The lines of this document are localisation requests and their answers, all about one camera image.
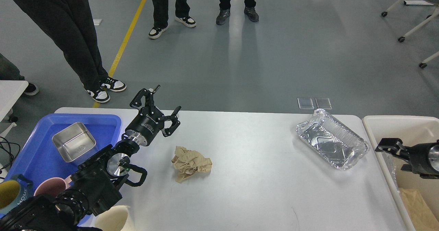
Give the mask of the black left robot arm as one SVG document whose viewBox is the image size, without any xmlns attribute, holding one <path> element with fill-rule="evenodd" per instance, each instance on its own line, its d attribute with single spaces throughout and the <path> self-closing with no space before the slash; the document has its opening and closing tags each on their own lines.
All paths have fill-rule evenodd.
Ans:
<svg viewBox="0 0 439 231">
<path fill-rule="evenodd" d="M 148 146 L 159 131 L 168 137 L 180 125 L 177 106 L 171 115 L 164 115 L 155 106 L 153 96 L 159 89 L 141 89 L 130 103 L 138 115 L 126 127 L 116 145 L 108 145 L 78 166 L 72 174 L 72 186 L 55 198 L 31 197 L 8 211 L 1 218 L 2 231 L 96 231 L 79 227 L 85 215 L 95 216 L 113 207 L 121 198 L 123 184 L 141 186 L 147 171 L 131 164 L 130 157 L 141 146 Z"/>
</svg>

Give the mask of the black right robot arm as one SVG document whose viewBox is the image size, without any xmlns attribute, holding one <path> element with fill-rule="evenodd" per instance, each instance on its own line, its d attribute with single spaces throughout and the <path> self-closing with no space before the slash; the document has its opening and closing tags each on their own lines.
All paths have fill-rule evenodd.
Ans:
<svg viewBox="0 0 439 231">
<path fill-rule="evenodd" d="M 419 143 L 405 146 L 400 138 L 382 138 L 375 148 L 405 162 L 401 171 L 417 174 L 422 179 L 439 179 L 439 144 Z"/>
</svg>

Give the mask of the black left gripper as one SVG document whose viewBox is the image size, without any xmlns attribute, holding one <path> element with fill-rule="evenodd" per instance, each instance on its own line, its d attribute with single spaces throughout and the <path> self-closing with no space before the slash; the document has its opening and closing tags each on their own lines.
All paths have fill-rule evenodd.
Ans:
<svg viewBox="0 0 439 231">
<path fill-rule="evenodd" d="M 140 146 L 148 146 L 162 131 L 164 137 L 171 136 L 180 125 L 178 112 L 182 106 L 177 106 L 171 115 L 164 116 L 163 112 L 155 106 L 154 94 L 160 85 L 154 89 L 141 89 L 130 102 L 130 107 L 139 111 L 138 115 L 125 129 L 125 135 Z M 171 121 L 168 128 L 164 128 L 164 122 Z"/>
</svg>

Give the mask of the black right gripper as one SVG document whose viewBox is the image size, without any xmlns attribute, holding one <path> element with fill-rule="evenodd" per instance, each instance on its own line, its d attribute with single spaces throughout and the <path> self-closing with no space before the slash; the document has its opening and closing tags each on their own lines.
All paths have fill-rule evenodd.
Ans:
<svg viewBox="0 0 439 231">
<path fill-rule="evenodd" d="M 422 143 L 405 147 L 400 138 L 382 138 L 375 152 L 385 152 L 406 162 L 401 171 L 418 174 L 422 179 L 433 179 L 433 168 L 429 162 L 428 153 L 432 143 Z"/>
</svg>

